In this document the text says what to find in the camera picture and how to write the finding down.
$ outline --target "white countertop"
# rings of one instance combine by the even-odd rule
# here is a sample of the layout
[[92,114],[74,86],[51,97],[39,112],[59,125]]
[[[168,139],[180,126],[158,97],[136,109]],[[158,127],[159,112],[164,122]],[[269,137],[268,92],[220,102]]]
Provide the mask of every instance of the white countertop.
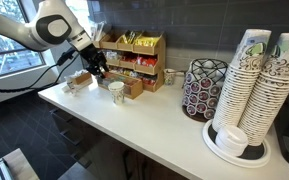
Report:
[[144,91],[136,99],[116,106],[110,92],[97,83],[65,94],[65,84],[39,92],[41,98],[80,118],[113,138],[189,179],[289,180],[289,164],[279,150],[274,128],[266,136],[272,149],[270,161],[260,168],[243,168],[215,155],[204,143],[205,123],[188,118],[181,109],[182,79]]

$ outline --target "small cup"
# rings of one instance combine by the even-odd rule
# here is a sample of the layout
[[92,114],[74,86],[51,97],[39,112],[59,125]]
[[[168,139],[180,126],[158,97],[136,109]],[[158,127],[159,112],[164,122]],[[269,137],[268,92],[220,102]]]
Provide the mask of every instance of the small cup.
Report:
[[215,142],[224,152],[232,156],[240,156],[248,145],[248,138],[240,128],[226,125],[219,129]]
[[175,73],[174,69],[164,69],[164,85],[170,86],[174,84]]
[[108,85],[108,89],[112,94],[113,102],[116,105],[124,103],[124,83],[120,81],[112,82]]

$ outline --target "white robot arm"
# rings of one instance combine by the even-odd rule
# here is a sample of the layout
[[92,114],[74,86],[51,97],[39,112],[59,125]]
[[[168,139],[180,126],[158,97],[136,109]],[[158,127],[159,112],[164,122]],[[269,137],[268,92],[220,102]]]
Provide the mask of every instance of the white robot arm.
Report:
[[0,15],[0,34],[33,51],[44,51],[67,40],[72,46],[68,57],[78,51],[88,62],[86,69],[90,73],[103,76],[100,67],[108,71],[105,56],[97,52],[84,28],[62,0],[42,1],[35,18],[26,24]]

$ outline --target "coffee pod carousel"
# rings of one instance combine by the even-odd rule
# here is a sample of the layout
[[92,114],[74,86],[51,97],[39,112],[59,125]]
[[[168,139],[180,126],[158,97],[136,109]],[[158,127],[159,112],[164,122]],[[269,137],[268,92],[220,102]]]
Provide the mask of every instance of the coffee pod carousel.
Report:
[[191,119],[206,122],[214,117],[227,64],[216,59],[196,59],[185,75],[182,110]]

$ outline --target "dark gray tile wall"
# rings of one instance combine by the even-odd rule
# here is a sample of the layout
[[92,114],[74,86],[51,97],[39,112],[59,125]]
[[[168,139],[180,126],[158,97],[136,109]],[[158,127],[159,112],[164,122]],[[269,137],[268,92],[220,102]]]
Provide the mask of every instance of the dark gray tile wall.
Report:
[[166,67],[196,58],[230,62],[246,29],[272,31],[269,49],[289,32],[289,0],[97,0],[91,17],[129,30],[166,33]]

